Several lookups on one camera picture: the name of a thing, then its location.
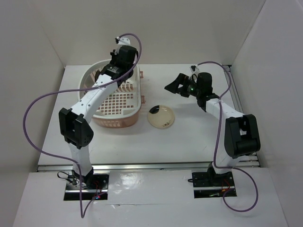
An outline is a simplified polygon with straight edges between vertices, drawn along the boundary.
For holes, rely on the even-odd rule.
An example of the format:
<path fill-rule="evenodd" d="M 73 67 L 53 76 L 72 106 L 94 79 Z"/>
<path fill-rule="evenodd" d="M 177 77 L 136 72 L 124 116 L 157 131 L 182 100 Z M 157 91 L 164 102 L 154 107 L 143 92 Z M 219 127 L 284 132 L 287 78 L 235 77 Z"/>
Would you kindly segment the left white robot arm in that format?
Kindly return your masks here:
<path fill-rule="evenodd" d="M 93 184 L 93 167 L 89 158 L 89 144 L 94 132 L 89 123 L 103 101 L 133 75 L 141 52 L 122 45 L 111 52 L 110 62 L 97 70 L 94 85 L 71 108 L 59 111 L 60 133 L 71 150 L 74 160 L 72 174 L 77 184 L 87 189 Z"/>

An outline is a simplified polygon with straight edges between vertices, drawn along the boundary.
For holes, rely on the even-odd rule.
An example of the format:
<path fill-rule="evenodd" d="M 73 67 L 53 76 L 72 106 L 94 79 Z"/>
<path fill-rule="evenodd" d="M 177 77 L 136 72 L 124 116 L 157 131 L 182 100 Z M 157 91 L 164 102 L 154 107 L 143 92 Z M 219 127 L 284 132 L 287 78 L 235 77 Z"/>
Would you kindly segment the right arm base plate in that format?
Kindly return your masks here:
<path fill-rule="evenodd" d="M 208 172 L 193 172 L 187 180 L 192 184 L 194 198 L 236 197 L 235 183 L 231 172 L 215 175 Z"/>

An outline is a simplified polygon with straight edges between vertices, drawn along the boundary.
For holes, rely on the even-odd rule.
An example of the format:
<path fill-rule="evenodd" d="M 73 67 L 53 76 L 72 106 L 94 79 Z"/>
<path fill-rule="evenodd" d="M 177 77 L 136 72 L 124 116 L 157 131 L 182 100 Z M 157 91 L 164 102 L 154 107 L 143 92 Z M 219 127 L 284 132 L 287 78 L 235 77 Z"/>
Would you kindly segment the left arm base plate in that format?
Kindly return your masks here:
<path fill-rule="evenodd" d="M 78 201 L 80 199 L 80 182 L 72 174 L 59 171 L 57 177 L 66 181 L 64 201 Z M 94 174 L 88 183 L 82 184 L 82 199 L 89 201 L 93 197 L 95 200 L 108 199 L 109 173 Z"/>

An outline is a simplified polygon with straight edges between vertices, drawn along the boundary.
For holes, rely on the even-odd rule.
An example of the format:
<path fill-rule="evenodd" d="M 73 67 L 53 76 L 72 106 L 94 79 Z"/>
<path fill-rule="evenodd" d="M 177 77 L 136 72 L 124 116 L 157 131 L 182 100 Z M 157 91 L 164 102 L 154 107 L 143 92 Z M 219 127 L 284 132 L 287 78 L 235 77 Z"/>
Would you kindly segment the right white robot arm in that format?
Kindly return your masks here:
<path fill-rule="evenodd" d="M 210 73 L 202 72 L 191 77 L 180 73 L 173 82 L 165 86 L 165 90 L 183 97 L 194 96 L 198 106 L 219 121 L 214 160 L 208 167 L 206 179 L 194 180 L 194 183 L 219 186 L 229 179 L 231 169 L 243 156 L 260 150 L 256 117 L 240 113 L 220 100 L 213 92 Z"/>

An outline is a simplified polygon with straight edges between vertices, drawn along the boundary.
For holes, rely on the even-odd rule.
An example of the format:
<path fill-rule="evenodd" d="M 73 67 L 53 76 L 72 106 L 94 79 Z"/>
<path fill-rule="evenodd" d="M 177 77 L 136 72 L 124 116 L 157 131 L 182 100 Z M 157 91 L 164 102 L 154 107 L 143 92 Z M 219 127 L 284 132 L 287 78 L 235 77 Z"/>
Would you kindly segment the cream plate with black patch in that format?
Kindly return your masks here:
<path fill-rule="evenodd" d="M 149 110 L 147 119 L 153 127 L 166 129 L 174 123 L 175 114 L 168 106 L 156 105 Z"/>

